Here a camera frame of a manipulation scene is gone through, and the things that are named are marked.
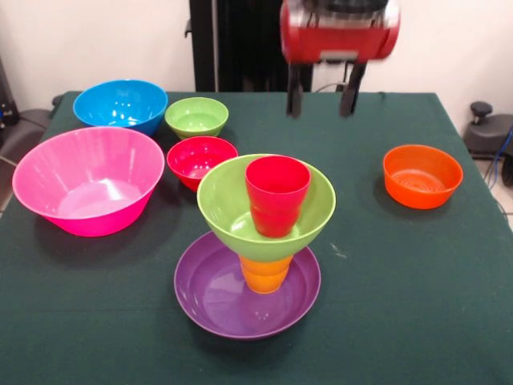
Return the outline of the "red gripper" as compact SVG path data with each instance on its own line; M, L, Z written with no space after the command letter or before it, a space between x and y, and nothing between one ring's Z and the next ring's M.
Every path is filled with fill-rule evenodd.
M356 108L368 61L390 56L398 40L401 12L395 1L283 1L281 49L289 64L286 114L301 115L301 65L355 62L341 95L340 116Z

